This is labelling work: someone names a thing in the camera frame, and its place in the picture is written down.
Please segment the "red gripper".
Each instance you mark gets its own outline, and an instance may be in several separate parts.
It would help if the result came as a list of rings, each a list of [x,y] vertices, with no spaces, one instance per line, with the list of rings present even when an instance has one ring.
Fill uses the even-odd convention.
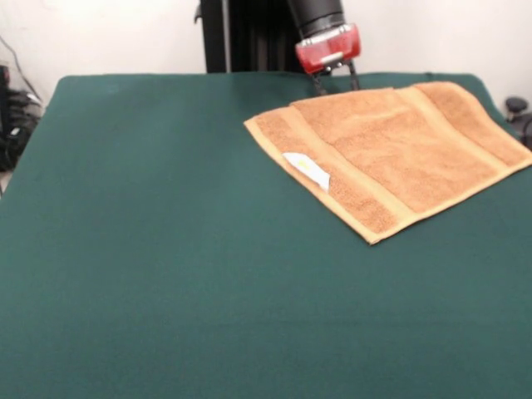
[[[318,96],[326,96],[328,93],[319,73],[328,67],[337,67],[338,64],[358,57],[361,50],[361,38],[356,24],[343,24],[328,29],[303,39],[295,46],[298,60],[311,77]],[[347,66],[351,87],[353,90],[359,90],[360,84],[354,61],[349,61]]]

